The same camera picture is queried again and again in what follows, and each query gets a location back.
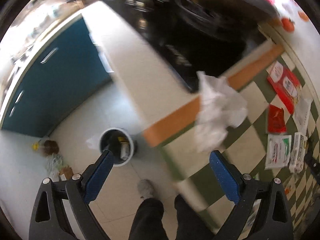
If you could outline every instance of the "person's leg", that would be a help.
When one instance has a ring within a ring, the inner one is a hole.
[[[162,225],[163,204],[154,198],[154,189],[148,180],[138,184],[138,191],[145,199],[134,217],[129,240],[168,240]]]
[[[181,195],[174,200],[177,210],[178,231],[176,240],[212,240],[210,231],[197,213],[185,202]]]

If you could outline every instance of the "crumpled white paper towel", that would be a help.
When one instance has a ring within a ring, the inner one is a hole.
[[[195,137],[199,152],[216,150],[226,138],[227,127],[238,127],[247,117],[247,101],[228,86],[225,77],[199,78],[200,112],[197,115]]]

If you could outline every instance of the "red food packet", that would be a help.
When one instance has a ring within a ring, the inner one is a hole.
[[[284,122],[284,110],[282,108],[269,105],[268,112],[268,133],[283,133],[286,132]]]
[[[290,71],[290,69],[276,61],[273,64],[267,79],[281,101],[287,107],[289,113],[293,114],[294,107],[301,97],[302,90],[298,78]]]

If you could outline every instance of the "blue gripper pad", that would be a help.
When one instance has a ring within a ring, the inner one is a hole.
[[[95,200],[113,167],[113,154],[110,152],[95,170],[85,187],[84,203],[89,204]]]
[[[228,171],[216,152],[220,153],[219,151],[213,151],[210,153],[210,167],[213,170],[228,200],[233,201],[235,204],[237,204],[240,200],[238,183],[232,177],[231,173]]]

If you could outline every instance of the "black pants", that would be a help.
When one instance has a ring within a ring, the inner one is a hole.
[[[178,230],[176,240],[211,240],[214,234],[181,195],[174,200]],[[129,240],[168,240],[162,226],[163,204],[155,198],[141,203],[134,217]]]

